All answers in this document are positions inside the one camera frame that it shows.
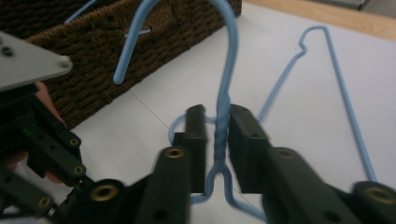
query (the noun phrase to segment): black plastic part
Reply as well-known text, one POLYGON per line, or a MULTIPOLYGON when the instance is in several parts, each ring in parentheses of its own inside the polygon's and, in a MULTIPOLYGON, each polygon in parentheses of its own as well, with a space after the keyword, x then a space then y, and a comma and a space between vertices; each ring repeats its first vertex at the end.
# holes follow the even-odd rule
POLYGON ((164 149, 140 204, 135 224, 186 224, 190 218, 191 154, 164 149))
POLYGON ((67 130, 64 123, 55 118, 37 98, 33 97, 30 99, 29 105, 35 111, 40 128, 50 134, 55 141, 64 146, 64 149, 81 161, 79 152, 81 140, 74 133, 67 130))
POLYGON ((360 182, 354 186, 352 199, 352 209, 364 223, 396 224, 394 189, 371 181, 360 182))
POLYGON ((77 186, 50 220, 59 224, 134 223, 148 182, 146 176, 130 187, 112 179, 77 186))
POLYGON ((7 108, 26 98, 29 98, 38 91, 34 84, 22 86, 17 89, 0 92, 0 109, 7 108))
POLYGON ((172 144, 186 147, 191 152, 192 193, 205 192, 206 142, 205 108, 195 105, 187 110, 185 132, 175 133, 172 144))
POLYGON ((267 149, 264 167, 269 223, 362 223, 294 150, 267 149))
POLYGON ((62 144, 38 126, 24 130, 22 134, 25 137, 25 148, 29 151, 28 165, 38 175, 44 177, 50 171, 67 186, 72 187, 79 183, 85 175, 85 166, 62 144))
POLYGON ((51 197, 41 189, 0 166, 0 192, 2 198, 20 210, 18 214, 2 215, 9 217, 43 217, 53 206, 51 197))
POLYGON ((271 144, 250 111, 240 105, 231 107, 228 146, 242 193, 262 193, 262 157, 271 144))
POLYGON ((0 111, 0 157, 21 149, 22 137, 19 132, 24 127, 37 124, 35 113, 26 104, 18 104, 0 111))
POLYGON ((242 192, 262 193, 269 223, 361 223, 294 150, 271 147, 258 121, 232 105, 230 158, 242 192))

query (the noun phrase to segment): woven basket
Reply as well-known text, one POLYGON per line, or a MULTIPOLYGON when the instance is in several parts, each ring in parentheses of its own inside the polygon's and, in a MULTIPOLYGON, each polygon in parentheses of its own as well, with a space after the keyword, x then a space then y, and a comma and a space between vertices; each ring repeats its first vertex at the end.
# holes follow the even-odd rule
MULTIPOLYGON (((13 2, 16 5, 15 2, 18 1, 0 1, 0 7, 4 2, 13 2)), ((43 5, 50 1, 26 2, 41 2, 43 5)), ((80 124, 144 77, 224 24, 220 14, 206 0, 162 0, 148 14, 143 29, 149 28, 151 32, 139 37, 124 82, 117 86, 112 82, 112 76, 120 58, 125 34, 128 33, 140 1, 112 1, 108 6, 106 3, 110 1, 98 1, 102 3, 100 6, 96 5, 96 10, 70 23, 62 24, 65 18, 86 0, 82 3, 73 2, 78 2, 73 4, 76 7, 68 5, 69 11, 63 12, 62 15, 59 15, 58 11, 47 11, 56 15, 53 15, 53 19, 48 16, 40 21, 40 25, 37 25, 38 32, 33 31, 35 35, 32 35, 29 29, 35 26, 35 23, 18 27, 21 22, 15 21, 10 24, 13 27, 7 29, 3 27, 7 26, 6 24, 0 23, 0 30, 21 38, 29 36, 28 41, 58 54, 68 55, 72 59, 74 67, 71 73, 46 81, 55 107, 69 128, 80 124), (60 25, 49 28, 53 22, 60 25)), ((241 0, 230 0, 230 4, 235 15, 240 15, 241 0)), ((37 17, 45 14, 42 11, 39 13, 37 17)), ((11 14, 18 18, 23 13, 11 14)), ((23 18, 30 21, 32 17, 23 18)))
MULTIPOLYGON (((83 14, 114 3, 98 0, 83 14)), ((87 0, 10 0, 0 1, 0 30, 25 39, 64 23, 87 0)))

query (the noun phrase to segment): bolt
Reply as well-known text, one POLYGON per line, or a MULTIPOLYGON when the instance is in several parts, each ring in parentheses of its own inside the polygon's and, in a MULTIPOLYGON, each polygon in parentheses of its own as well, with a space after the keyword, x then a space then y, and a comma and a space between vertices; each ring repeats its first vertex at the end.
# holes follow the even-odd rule
POLYGON ((72 61, 70 60, 69 56, 61 56, 59 57, 59 65, 63 68, 68 68, 72 64, 72 61))
POLYGON ((2 47, 1 52, 7 57, 11 57, 13 55, 12 49, 10 47, 2 47))

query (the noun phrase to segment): white table surface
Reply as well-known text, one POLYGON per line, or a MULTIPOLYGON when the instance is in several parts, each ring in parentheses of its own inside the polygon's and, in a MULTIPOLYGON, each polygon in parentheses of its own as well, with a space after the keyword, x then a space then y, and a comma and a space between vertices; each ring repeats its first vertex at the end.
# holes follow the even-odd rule
MULTIPOLYGON (((247 3, 237 23, 240 49, 230 95, 234 104, 258 115, 279 75, 300 50, 302 32, 320 23, 247 3)), ((396 189, 396 43, 328 27, 377 178, 396 189)), ((365 175, 323 33, 311 33, 306 45, 308 53, 292 70, 262 127, 273 146, 296 149, 324 181, 350 191, 365 175)), ((198 104, 214 116, 226 46, 223 28, 78 125, 73 132, 82 139, 88 176, 130 185, 149 174, 158 152, 169 146, 167 133, 176 116, 198 104)), ((207 129, 209 169, 214 127, 207 129)), ((19 172, 30 174, 22 166, 19 172)), ((46 180, 34 181, 58 202, 69 191, 46 180)), ((260 206, 260 197, 241 195, 235 181, 234 194, 260 206)), ((225 202, 219 177, 213 197, 192 206, 191 223, 261 222, 225 202)))

